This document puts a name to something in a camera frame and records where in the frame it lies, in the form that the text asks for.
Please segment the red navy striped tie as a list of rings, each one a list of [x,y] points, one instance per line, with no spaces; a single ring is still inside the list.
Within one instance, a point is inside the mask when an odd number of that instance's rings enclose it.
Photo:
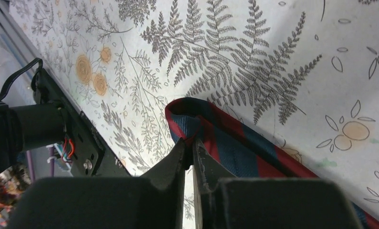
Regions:
[[[211,102],[184,97],[165,108],[174,142],[190,146],[199,139],[210,156],[237,177],[317,175],[247,125]]]

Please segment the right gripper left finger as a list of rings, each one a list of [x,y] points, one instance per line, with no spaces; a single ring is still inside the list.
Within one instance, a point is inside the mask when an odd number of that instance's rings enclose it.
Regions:
[[[22,195],[10,229],[180,229],[185,142],[139,177],[54,177]]]

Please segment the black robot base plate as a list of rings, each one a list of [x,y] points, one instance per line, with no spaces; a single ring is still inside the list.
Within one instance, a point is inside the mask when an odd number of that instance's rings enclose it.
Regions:
[[[83,111],[75,109],[66,94],[36,58],[38,67],[31,81],[37,104],[54,105],[63,119],[61,141],[72,143],[71,174],[76,177],[129,177],[130,173],[108,146]]]

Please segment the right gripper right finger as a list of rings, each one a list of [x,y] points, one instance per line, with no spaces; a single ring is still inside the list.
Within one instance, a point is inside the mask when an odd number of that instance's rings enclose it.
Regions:
[[[317,178],[238,178],[193,145],[198,229],[360,229],[341,189]]]

